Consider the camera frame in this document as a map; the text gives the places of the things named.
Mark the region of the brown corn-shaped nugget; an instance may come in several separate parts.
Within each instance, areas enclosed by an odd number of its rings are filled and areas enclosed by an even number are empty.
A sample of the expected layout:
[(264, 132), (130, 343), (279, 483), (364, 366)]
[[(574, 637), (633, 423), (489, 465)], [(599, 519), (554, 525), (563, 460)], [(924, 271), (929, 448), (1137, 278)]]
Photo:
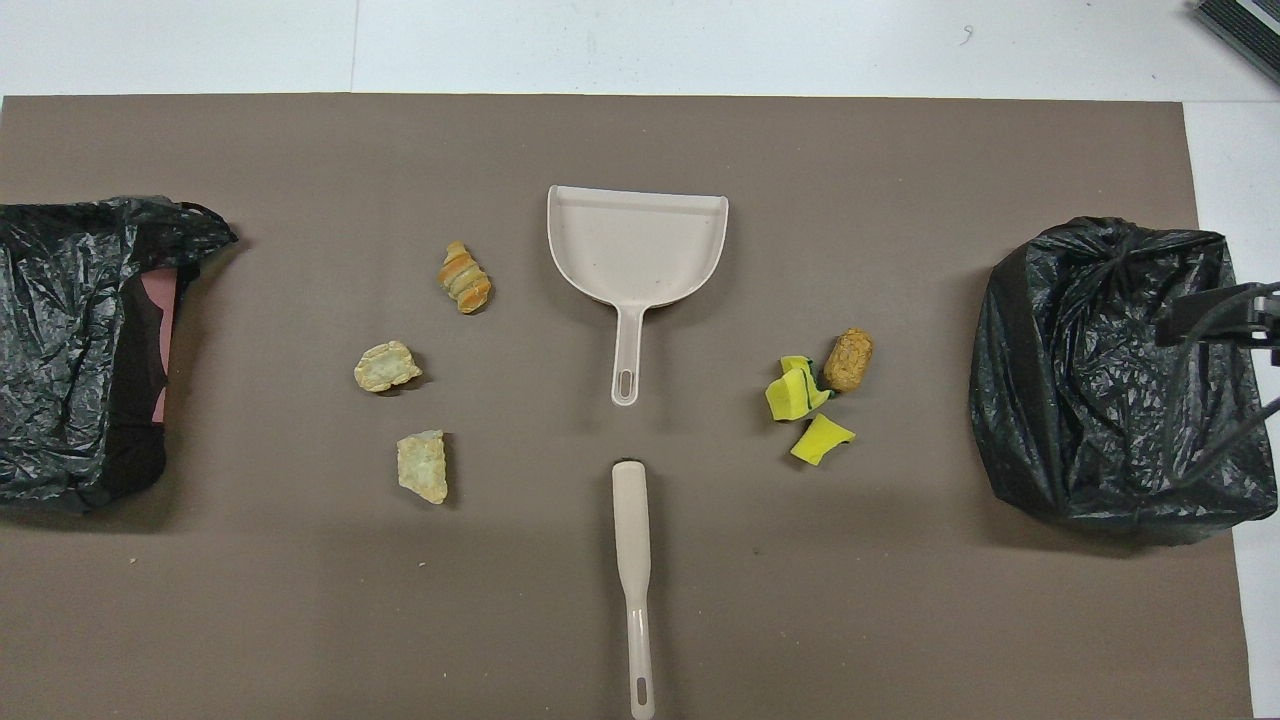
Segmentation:
[(822, 369), (826, 384), (836, 393), (854, 392), (865, 379), (874, 354), (874, 340), (856, 327), (835, 340)]

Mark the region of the dark striped grey object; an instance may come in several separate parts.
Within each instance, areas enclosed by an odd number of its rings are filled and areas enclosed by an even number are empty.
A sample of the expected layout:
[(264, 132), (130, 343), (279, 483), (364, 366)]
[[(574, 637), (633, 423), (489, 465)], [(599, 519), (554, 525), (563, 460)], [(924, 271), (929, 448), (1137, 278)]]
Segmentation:
[(1197, 0), (1190, 13), (1280, 85), (1280, 0)]

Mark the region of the orange striped croissant toy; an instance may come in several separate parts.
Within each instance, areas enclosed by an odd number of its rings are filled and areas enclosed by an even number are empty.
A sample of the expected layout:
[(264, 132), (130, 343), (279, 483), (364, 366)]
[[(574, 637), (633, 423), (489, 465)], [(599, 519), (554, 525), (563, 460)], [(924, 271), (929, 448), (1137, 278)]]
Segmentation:
[(465, 315), (480, 311), (493, 290), (489, 274), (460, 241), (448, 243), (436, 283)]

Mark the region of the brown table mat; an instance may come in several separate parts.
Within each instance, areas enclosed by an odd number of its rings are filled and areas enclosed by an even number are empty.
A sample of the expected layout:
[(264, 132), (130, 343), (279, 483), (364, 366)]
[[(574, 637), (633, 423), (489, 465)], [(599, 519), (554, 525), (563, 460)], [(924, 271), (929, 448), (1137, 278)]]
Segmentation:
[[(643, 323), (567, 282), (553, 184), (722, 195)], [(628, 716), (611, 465), (646, 464), (659, 717), (1251, 712), (1230, 536), (1115, 544), (995, 498), (966, 411), (993, 265), (1080, 215), (1197, 225), (1174, 104), (783, 97), (9, 97), (0, 202), (163, 195), (239, 242), (175, 329), (169, 464), (0, 511), (0, 720)], [(436, 283), (466, 245), (492, 295)], [(858, 389), (773, 421), (847, 328)], [(421, 377), (361, 389), (388, 341)], [(814, 414), (858, 437), (788, 451)], [(397, 483), (445, 433), (448, 497)]]

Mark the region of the beige plastic dustpan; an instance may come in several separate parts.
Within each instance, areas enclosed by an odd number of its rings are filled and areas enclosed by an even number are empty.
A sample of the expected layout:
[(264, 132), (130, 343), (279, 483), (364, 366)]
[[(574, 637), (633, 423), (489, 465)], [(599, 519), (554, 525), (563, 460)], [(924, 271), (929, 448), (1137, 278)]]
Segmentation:
[(700, 290), (721, 263), (730, 201), (722, 195), (649, 193), (553, 184), (547, 238), (561, 275), (617, 315), (611, 401), (628, 407), (641, 387), (648, 311)]

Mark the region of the pale bread chunk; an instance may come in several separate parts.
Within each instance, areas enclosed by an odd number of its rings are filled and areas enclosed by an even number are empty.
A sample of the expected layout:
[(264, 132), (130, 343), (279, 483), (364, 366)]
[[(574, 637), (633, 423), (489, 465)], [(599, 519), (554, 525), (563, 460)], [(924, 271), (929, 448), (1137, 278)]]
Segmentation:
[(396, 443), (397, 483), (433, 505), (443, 505), (449, 492), (444, 436), (430, 429)]
[(398, 340), (366, 350), (353, 369), (357, 386), (370, 393), (385, 392), (421, 377), (408, 346)]

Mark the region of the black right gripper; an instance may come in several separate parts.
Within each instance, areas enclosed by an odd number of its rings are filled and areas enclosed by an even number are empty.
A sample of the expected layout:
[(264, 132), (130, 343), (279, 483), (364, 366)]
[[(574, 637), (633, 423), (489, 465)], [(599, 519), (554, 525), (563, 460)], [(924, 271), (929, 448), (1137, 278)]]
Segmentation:
[(1188, 341), (1202, 323), (1196, 342), (1280, 346), (1280, 282), (1235, 284), (1171, 300), (1157, 316), (1157, 346)]

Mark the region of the pink bin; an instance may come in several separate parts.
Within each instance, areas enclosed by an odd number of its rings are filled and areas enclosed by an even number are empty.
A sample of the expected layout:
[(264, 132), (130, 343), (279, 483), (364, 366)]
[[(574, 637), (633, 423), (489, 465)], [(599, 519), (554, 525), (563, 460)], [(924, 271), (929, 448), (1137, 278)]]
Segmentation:
[(141, 281), (146, 299), (157, 311), (157, 366), (163, 384), (154, 404), (151, 421), (163, 424), (166, 407), (166, 388), (169, 384), (172, 337), (178, 304), (178, 270), (169, 266), (146, 272), (141, 275)]

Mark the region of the beige hand brush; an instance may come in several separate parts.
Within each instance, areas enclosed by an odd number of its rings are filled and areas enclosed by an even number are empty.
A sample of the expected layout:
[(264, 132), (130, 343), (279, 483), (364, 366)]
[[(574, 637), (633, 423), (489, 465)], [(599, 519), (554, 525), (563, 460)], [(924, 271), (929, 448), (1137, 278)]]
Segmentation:
[(648, 593), (652, 579), (652, 538), (643, 462), (625, 459), (611, 471), (614, 551), (623, 591), (627, 634), (630, 712), (634, 720), (653, 720), (653, 685)]

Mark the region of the black trash bag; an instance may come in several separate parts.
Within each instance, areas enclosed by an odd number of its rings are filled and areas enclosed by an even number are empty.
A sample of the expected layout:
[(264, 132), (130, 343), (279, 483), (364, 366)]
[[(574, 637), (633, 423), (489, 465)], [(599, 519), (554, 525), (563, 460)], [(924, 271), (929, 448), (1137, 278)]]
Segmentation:
[(1078, 217), (989, 274), (969, 418), (993, 495), (1125, 544), (1192, 544), (1280, 511), (1251, 352), (1157, 346), (1171, 300), (1234, 286), (1226, 240)]
[(237, 242), (165, 197), (0, 205), (0, 509), (88, 512), (154, 486), (163, 380), (141, 275), (179, 286)]

